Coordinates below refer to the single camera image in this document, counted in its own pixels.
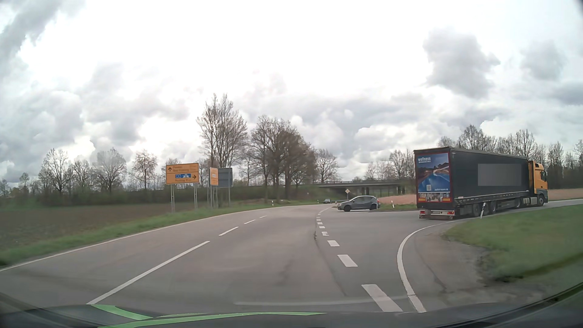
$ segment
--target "road sign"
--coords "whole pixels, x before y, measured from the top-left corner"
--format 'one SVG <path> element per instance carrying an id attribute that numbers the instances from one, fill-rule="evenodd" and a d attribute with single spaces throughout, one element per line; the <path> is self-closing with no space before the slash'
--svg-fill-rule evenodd
<path id="1" fill-rule="evenodd" d="M 199 182 L 198 163 L 166 165 L 166 184 Z"/>
<path id="2" fill-rule="evenodd" d="M 219 185 L 219 170 L 217 168 L 210 168 L 210 185 Z"/>

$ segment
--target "road marking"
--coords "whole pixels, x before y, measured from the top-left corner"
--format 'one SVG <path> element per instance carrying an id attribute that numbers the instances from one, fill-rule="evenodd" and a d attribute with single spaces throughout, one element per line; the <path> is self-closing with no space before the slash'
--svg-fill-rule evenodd
<path id="1" fill-rule="evenodd" d="M 339 254 L 338 258 L 347 267 L 357 267 L 356 263 L 350 258 L 350 256 L 348 256 L 346 254 Z"/>
<path id="2" fill-rule="evenodd" d="M 383 312 L 403 312 L 403 310 L 375 284 L 362 285 Z"/>
<path id="3" fill-rule="evenodd" d="M 448 222 L 443 222 L 443 223 L 439 223 L 439 224 L 426 226 L 425 228 L 421 228 L 419 230 L 415 230 L 412 233 L 410 233 L 409 236 L 405 237 L 405 239 L 403 239 L 403 241 L 399 245 L 399 250 L 397 250 L 397 268 L 399 269 L 399 275 L 401 276 L 401 281 L 403 282 L 403 286 L 405 287 L 405 291 L 407 292 L 407 297 L 409 297 L 409 300 L 411 301 L 411 303 L 413 304 L 413 306 L 415 307 L 417 312 L 427 312 L 427 310 L 425 310 L 425 306 L 423 306 L 423 303 L 421 303 L 421 300 L 415 294 L 413 287 L 411 287 L 411 283 L 409 283 L 409 280 L 407 279 L 407 274 L 405 273 L 405 267 L 403 266 L 403 248 L 405 247 L 405 243 L 407 242 L 407 240 L 409 240 L 409 238 L 411 238 L 411 236 L 413 236 L 414 234 L 418 233 L 419 231 L 421 231 L 423 229 L 431 228 L 432 226 L 436 226 L 436 225 L 448 224 L 448 223 L 452 223 L 452 222 L 461 222 L 461 221 L 465 221 L 465 220 L 467 220 L 467 219 L 448 221 Z"/>
<path id="4" fill-rule="evenodd" d="M 225 231 L 225 232 L 221 233 L 219 236 L 224 236 L 226 233 L 228 233 L 228 232 L 231 232 L 231 231 L 233 231 L 233 230 L 235 230 L 235 229 L 237 229 L 237 228 L 239 228 L 239 227 L 237 227 L 237 226 L 236 226 L 236 227 L 235 227 L 235 228 L 233 228 L 233 229 L 229 229 L 229 230 L 227 230 L 227 231 Z"/>
<path id="5" fill-rule="evenodd" d="M 164 262 L 162 262 L 162 263 L 158 264 L 157 266 L 155 266 L 155 267 L 151 268 L 150 270 L 148 270 L 148 271 L 146 271 L 146 272 L 142 273 L 141 275 L 139 275 L 139 276 L 137 276 L 137 277 L 135 277 L 135 278 L 132 278 L 132 279 L 130 279 L 130 280 L 128 280 L 128 281 L 126 281 L 126 282 L 124 282 L 123 284 L 121 284 L 121 285 L 119 285 L 119 286 L 115 287 L 115 288 L 114 288 L 114 289 L 112 289 L 111 291 L 108 291 L 108 292 L 106 292 L 105 294 L 103 294 L 103 295 L 101 295 L 101 296 L 99 296 L 99 297 L 97 297 L 97 298 L 94 298 L 94 299 L 92 299 L 91 301 L 87 302 L 87 304 L 89 304 L 89 305 L 92 305 L 92 304 L 95 304 L 95 303 L 97 303 L 97 302 L 99 302 L 99 301 L 102 301 L 102 300 L 103 300 L 103 299 L 105 299 L 106 297 L 112 296 L 113 294 L 115 294 L 115 293 L 117 293 L 118 291 L 120 291 L 120 290 L 124 289 L 125 287 L 127 287 L 127 286 L 129 286 L 129 285 L 131 285 L 131 284 L 135 283 L 136 281 L 138 281 L 138 280 L 142 279 L 143 277 L 147 276 L 148 274 L 150 274 L 150 273 L 152 273 L 152 272 L 154 272 L 154 271 L 158 270 L 159 268 L 161 268 L 161 267 L 165 266 L 166 264 L 168 264 L 168 263 L 170 263 L 170 262 L 172 262 L 172 261 L 174 261 L 174 260 L 176 260 L 176 259 L 178 259 L 178 258 L 180 258 L 180 257 L 182 257 L 182 256 L 185 256 L 186 254 L 188 254 L 188 253 L 192 252 L 193 250 L 195 250 L 195 249 L 197 249 L 197 248 L 199 248 L 199 247 L 201 247 L 201 246 L 203 246 L 203 245 L 206 245 L 207 243 L 210 243 L 210 240 L 207 240 L 206 242 L 200 243 L 200 244 L 198 244 L 198 245 L 196 245 L 196 246 L 194 246 L 194 247 L 192 247 L 192 248 L 190 248 L 190 249 L 188 249 L 188 250 L 185 250 L 184 252 L 182 252 L 182 253 L 180 253 L 180 254 L 178 254 L 178 255 L 174 256 L 174 257 L 173 257 L 173 258 L 171 258 L 170 260 L 167 260 L 167 261 L 164 261 Z"/>

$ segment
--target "grass verge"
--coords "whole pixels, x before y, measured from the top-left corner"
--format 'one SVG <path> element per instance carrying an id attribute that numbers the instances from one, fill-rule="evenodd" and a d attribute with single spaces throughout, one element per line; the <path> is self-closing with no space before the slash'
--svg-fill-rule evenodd
<path id="1" fill-rule="evenodd" d="M 292 201 L 284 205 L 307 205 L 314 204 L 313 201 Z M 50 253 L 56 253 L 67 249 L 91 245 L 104 240 L 131 235 L 133 233 L 152 230 L 163 226 L 179 224 L 182 222 L 195 221 L 214 217 L 221 214 L 257 210 L 260 208 L 272 207 L 271 204 L 259 205 L 239 205 L 235 207 L 218 208 L 200 208 L 196 211 L 177 212 L 173 214 L 158 215 L 144 219 L 136 219 L 130 222 L 113 224 L 92 231 L 78 233 L 75 235 L 63 236 L 59 238 L 46 239 L 34 242 L 28 245 L 12 247 L 0 251 L 0 266 L 11 265 L 24 259 L 41 256 Z"/>
<path id="2" fill-rule="evenodd" d="M 395 208 L 391 204 L 383 204 L 381 208 L 372 210 L 371 212 L 399 212 L 399 211 L 413 211 L 417 209 L 417 204 L 395 204 Z"/>
<path id="3" fill-rule="evenodd" d="M 482 269 L 490 278 L 511 281 L 562 270 L 583 260 L 582 218 L 583 205 L 546 208 L 473 219 L 445 235 L 489 249 Z"/>

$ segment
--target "asphalt road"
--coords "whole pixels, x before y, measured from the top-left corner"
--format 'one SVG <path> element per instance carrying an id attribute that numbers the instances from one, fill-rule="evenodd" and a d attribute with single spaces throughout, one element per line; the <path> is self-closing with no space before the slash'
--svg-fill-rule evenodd
<path id="1" fill-rule="evenodd" d="M 164 313 L 417 312 L 406 286 L 426 289 L 427 269 L 403 240 L 440 223 L 416 211 L 330 205 L 233 213 L 0 270 L 0 292 L 39 307 L 99 303 Z"/>

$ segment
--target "gray car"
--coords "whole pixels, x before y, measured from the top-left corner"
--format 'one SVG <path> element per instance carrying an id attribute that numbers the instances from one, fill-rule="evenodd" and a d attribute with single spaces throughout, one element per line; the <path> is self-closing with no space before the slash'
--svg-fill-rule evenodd
<path id="1" fill-rule="evenodd" d="M 374 196 L 357 196 L 351 200 L 338 204 L 338 210 L 350 212 L 350 210 L 376 210 L 381 203 Z"/>

